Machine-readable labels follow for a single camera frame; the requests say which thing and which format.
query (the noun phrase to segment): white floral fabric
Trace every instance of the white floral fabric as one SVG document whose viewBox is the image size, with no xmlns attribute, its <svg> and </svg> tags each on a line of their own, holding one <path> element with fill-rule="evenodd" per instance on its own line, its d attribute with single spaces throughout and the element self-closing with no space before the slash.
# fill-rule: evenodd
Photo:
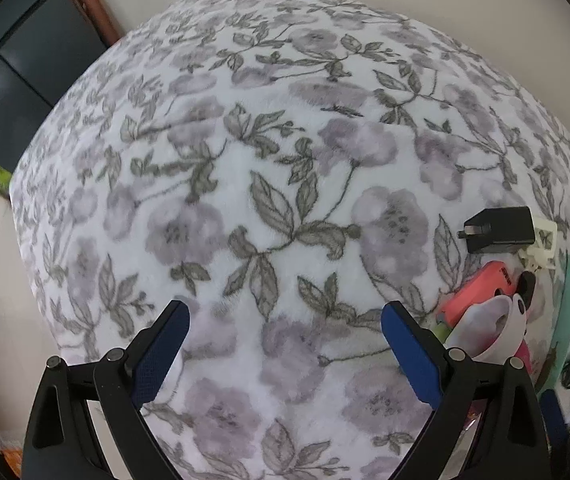
<svg viewBox="0 0 570 480">
<path fill-rule="evenodd" d="M 351 0 L 181 0 L 72 86 L 11 186 L 70 364 L 172 298 L 192 323 L 142 413 L 198 480 L 386 479 L 430 410 L 380 333 L 424 326 L 492 258 L 455 232 L 526 204 L 561 231 L 527 342 L 545 359 L 570 253 L 570 134 L 446 34 Z"/>
</svg>

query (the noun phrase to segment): tiled floor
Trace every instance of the tiled floor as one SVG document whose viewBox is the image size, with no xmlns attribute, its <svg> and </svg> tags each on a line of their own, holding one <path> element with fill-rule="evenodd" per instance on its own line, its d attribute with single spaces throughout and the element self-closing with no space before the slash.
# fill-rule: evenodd
<svg viewBox="0 0 570 480">
<path fill-rule="evenodd" d="M 45 361 L 57 353 L 31 293 L 8 207 L 0 225 L 0 434 L 4 439 L 23 442 Z M 100 415 L 94 421 L 112 472 L 119 479 L 129 478 L 105 421 Z"/>
</svg>

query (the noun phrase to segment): blue textured pad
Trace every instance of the blue textured pad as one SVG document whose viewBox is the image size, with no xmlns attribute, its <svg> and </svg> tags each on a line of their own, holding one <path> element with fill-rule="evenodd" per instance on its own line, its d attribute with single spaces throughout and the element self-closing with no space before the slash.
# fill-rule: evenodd
<svg viewBox="0 0 570 480">
<path fill-rule="evenodd" d="M 391 304 L 383 307 L 380 327 L 416 397 L 437 410 L 442 399 L 438 368 Z"/>
<path fill-rule="evenodd" d="M 189 329 L 190 311 L 187 305 L 177 302 L 174 312 L 134 370 L 134 386 L 130 396 L 138 410 L 156 398 Z"/>
<path fill-rule="evenodd" d="M 560 447 L 569 437 L 562 410 L 558 404 L 558 397 L 553 390 L 545 390 L 540 395 L 540 411 L 545 421 L 545 429 L 552 447 Z"/>
</svg>

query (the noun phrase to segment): white plastic object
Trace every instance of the white plastic object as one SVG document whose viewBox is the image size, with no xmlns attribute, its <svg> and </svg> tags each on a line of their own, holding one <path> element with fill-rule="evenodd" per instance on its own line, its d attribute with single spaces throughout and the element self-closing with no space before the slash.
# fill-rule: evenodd
<svg viewBox="0 0 570 480">
<path fill-rule="evenodd" d="M 529 247 L 518 250 L 518 256 L 523 261 L 525 270 L 535 272 L 538 269 L 554 269 L 558 225 L 538 216 L 532 216 L 532 221 L 535 241 Z"/>
<path fill-rule="evenodd" d="M 526 322 L 525 304 L 518 294 L 494 296 L 466 310 L 444 347 L 462 348 L 474 361 L 501 365 L 518 351 Z"/>
</svg>

